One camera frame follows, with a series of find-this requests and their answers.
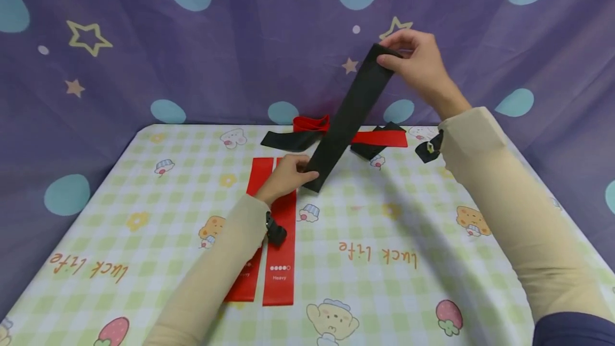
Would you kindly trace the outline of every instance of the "checkered tablecloth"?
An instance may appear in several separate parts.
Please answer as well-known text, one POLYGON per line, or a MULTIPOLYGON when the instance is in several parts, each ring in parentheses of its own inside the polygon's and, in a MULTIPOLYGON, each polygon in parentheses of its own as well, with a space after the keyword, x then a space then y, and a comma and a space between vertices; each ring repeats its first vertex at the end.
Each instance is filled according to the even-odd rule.
MULTIPOLYGON (((307 219, 296 222, 294 306, 262 306, 261 270, 255 302, 223 307, 206 344, 530 344, 525 294, 472 199, 441 158, 422 164, 414 154, 436 128, 406 129, 409 148, 371 163, 347 151, 319 195, 299 192, 307 219), (326 334, 333 322, 315 319, 324 310, 345 314, 348 328, 326 334)), ((252 158, 285 154, 260 146, 270 130, 291 131, 139 132, 3 322, 11 345, 139 345, 207 252, 199 229, 246 192, 252 158)), ((562 219, 574 226, 563 210, 562 219)), ((575 230, 615 306, 613 273, 575 230)))

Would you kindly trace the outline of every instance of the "black clip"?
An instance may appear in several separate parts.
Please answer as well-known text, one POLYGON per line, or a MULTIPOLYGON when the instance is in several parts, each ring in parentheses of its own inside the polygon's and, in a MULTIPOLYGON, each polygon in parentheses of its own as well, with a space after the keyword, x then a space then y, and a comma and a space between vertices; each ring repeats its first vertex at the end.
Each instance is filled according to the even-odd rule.
POLYGON ((416 155, 420 157, 423 163, 429 163, 432 160, 438 159, 443 137, 444 131, 440 130, 440 133, 434 139, 421 143, 414 149, 414 152, 416 152, 416 155))
POLYGON ((286 229, 275 223, 270 211, 267 211, 266 226, 267 237, 269 238, 270 243, 272 243, 275 247, 280 247, 284 240, 286 240, 287 232, 286 229))

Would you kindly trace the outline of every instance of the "left hand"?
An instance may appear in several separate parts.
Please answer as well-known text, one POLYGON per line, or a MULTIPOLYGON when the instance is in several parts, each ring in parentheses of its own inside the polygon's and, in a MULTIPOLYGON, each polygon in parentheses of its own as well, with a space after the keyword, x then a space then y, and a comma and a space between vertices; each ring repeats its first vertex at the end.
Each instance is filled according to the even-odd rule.
POLYGON ((317 171, 302 172, 308 162, 307 155, 285 155, 254 197, 271 207, 279 197, 315 180, 319 176, 317 171))

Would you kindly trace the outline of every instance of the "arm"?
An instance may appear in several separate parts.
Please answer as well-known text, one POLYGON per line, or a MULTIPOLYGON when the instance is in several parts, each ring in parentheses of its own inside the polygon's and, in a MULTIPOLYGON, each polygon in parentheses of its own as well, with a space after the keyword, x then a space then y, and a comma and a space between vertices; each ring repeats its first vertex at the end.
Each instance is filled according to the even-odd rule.
POLYGON ((563 311, 612 321, 576 238, 538 184, 506 147, 486 108, 445 120, 446 168, 470 193, 527 294, 534 322, 563 311))
POLYGON ((436 38, 404 29, 380 44, 405 58, 380 55, 378 63, 400 74, 444 120, 440 151, 446 168, 468 190, 509 258, 534 321, 563 311, 611 321, 572 230, 541 185, 507 150, 502 129, 489 111, 471 108, 449 78, 436 38))
POLYGON ((268 209, 263 201, 242 196, 214 247, 198 258, 167 301, 144 345, 201 345, 224 297, 262 244, 268 209))

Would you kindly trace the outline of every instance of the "purple fabric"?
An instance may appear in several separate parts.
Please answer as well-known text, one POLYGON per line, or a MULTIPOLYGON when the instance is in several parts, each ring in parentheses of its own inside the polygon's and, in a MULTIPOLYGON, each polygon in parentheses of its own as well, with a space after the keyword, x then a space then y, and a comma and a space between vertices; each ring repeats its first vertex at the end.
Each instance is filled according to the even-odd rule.
POLYGON ((614 346, 615 324, 585 313, 556 313, 541 318, 533 346, 614 346))
MULTIPOLYGON (((615 0, 373 0, 361 10, 341 0, 211 0, 201 11, 174 0, 22 1, 24 30, 7 32, 19 25, 0 13, 0 318, 76 219, 45 207, 49 185, 80 174, 94 192, 135 133, 160 123, 153 102, 172 100, 185 123, 268 124, 276 102, 332 114, 354 78, 342 64, 363 58, 393 17, 437 35, 470 102, 494 111, 615 265, 605 198, 615 179, 615 0), (70 46, 67 21, 96 23, 113 46, 96 57, 70 46), (81 97, 66 93, 74 80, 81 97), (518 88, 533 93, 533 107, 506 116, 501 102, 518 88)), ((93 31, 80 35, 104 45, 93 31)), ((401 99, 414 108, 397 122, 438 122, 397 77, 366 124, 384 124, 401 99)))

